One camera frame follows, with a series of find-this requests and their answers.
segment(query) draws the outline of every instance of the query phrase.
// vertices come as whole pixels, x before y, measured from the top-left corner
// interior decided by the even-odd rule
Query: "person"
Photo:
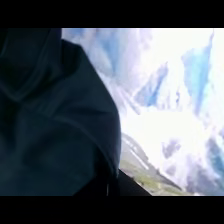
[[[149,195],[119,171],[117,108],[61,31],[0,29],[0,195]]]

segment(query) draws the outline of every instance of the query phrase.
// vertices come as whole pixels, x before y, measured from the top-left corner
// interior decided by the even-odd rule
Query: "mountain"
[[[224,29],[74,28],[63,37],[83,46],[119,109],[121,161],[182,192],[224,195]]]

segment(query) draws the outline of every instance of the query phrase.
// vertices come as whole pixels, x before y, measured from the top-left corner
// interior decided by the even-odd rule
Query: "snow-covered slope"
[[[190,192],[224,195],[224,30],[64,29],[119,109],[122,132]]]

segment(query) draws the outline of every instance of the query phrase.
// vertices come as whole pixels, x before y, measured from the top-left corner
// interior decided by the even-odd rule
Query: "glacier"
[[[224,195],[224,29],[63,28],[83,46],[122,132],[185,191]]]

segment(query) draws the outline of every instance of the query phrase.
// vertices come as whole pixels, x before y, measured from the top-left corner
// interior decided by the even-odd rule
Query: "snowy mountain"
[[[224,29],[64,29],[85,49],[122,132],[166,178],[224,195]]]

